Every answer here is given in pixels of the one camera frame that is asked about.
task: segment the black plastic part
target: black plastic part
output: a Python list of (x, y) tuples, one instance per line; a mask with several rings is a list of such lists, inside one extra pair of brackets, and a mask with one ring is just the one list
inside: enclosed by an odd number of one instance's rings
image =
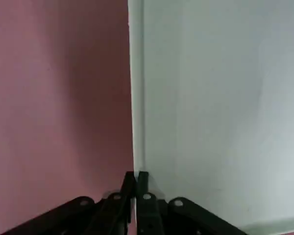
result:
[(2, 235), (78, 234), (75, 232), (86, 228), (101, 203), (95, 204), (90, 197), (78, 197)]
[(120, 192), (95, 203), (78, 197), (2, 235), (126, 235), (136, 197), (138, 235), (247, 235), (194, 202), (150, 193), (148, 172), (127, 172)]
[(148, 192), (148, 172), (140, 172), (136, 195), (137, 235), (165, 235), (157, 198)]
[(120, 192), (108, 196), (82, 235), (126, 235), (135, 185), (134, 173), (127, 172)]
[(168, 203), (168, 215), (177, 234), (195, 235), (247, 235), (243, 231), (212, 214), (205, 208), (184, 197), (177, 197)]

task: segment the pink wall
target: pink wall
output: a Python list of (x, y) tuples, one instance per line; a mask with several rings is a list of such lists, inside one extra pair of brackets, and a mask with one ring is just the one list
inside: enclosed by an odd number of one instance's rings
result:
[(0, 0), (0, 233), (133, 169), (127, 0)]

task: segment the white wall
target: white wall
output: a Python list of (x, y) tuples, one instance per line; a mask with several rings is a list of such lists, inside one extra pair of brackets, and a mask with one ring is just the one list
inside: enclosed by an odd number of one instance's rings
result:
[(146, 0), (143, 15), (136, 169), (256, 234), (294, 228), (294, 0)]

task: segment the screw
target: screw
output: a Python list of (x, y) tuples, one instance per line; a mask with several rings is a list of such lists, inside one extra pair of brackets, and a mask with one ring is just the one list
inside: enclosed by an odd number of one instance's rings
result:
[(88, 204), (88, 201), (86, 201), (86, 200), (83, 200), (83, 201), (80, 202), (81, 206), (86, 206), (87, 204)]
[(182, 207), (182, 206), (183, 206), (183, 202), (182, 202), (181, 200), (175, 200), (175, 201), (174, 201), (174, 205), (175, 205), (176, 207)]
[(151, 195), (148, 194), (148, 193), (145, 193), (145, 194), (143, 195), (143, 198), (144, 198), (145, 200), (148, 200), (148, 199), (151, 198)]

